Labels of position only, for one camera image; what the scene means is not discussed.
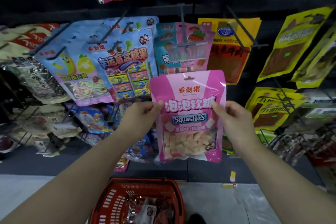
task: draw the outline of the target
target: black shoe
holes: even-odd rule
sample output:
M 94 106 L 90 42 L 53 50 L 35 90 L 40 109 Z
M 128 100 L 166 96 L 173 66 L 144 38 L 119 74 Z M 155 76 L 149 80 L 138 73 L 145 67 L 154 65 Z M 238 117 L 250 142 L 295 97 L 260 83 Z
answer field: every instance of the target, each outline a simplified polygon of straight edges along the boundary
M 207 224 L 204 220 L 204 218 L 199 215 L 198 213 L 194 213 L 190 216 L 188 220 L 188 224 Z

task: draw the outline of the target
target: tiled floor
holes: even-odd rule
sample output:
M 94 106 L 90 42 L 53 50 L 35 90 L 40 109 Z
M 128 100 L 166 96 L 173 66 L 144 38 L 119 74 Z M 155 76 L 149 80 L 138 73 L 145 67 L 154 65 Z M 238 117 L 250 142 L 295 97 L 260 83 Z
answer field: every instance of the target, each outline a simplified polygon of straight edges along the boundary
M 0 175 L 0 220 L 53 177 Z M 220 183 L 180 185 L 187 217 L 200 213 L 207 223 L 280 224 L 257 184 L 223 189 Z

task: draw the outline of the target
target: person's right hand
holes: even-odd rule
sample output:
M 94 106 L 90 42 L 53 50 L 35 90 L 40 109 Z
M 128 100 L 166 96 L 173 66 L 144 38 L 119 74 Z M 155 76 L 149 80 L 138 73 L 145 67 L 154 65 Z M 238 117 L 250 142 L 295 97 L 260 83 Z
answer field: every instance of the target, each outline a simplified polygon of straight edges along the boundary
M 226 136 L 238 154 L 261 145 L 251 112 L 234 101 L 227 101 L 225 109 L 216 102 L 212 102 L 211 107 L 222 118 Z

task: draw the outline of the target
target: pink package on bottom shelf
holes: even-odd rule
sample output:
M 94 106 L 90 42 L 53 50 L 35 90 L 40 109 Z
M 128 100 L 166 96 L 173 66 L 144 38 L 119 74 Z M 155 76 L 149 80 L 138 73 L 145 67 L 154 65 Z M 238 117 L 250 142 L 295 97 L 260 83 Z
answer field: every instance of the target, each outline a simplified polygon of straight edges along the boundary
M 220 162 L 223 122 L 211 108 L 225 107 L 226 83 L 221 70 L 161 75 L 150 80 L 154 103 L 164 107 L 156 118 L 161 161 L 197 158 Z

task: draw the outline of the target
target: shopping basket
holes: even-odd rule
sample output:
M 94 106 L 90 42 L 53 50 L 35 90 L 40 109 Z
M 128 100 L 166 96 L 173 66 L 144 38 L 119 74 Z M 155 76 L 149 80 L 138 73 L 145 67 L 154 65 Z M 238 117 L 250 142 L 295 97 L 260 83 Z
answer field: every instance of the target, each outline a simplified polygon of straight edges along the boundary
M 184 223 L 183 199 L 175 181 L 112 178 L 92 211 L 90 224 L 122 224 L 128 213 L 127 196 L 169 197 L 174 204 L 174 223 Z

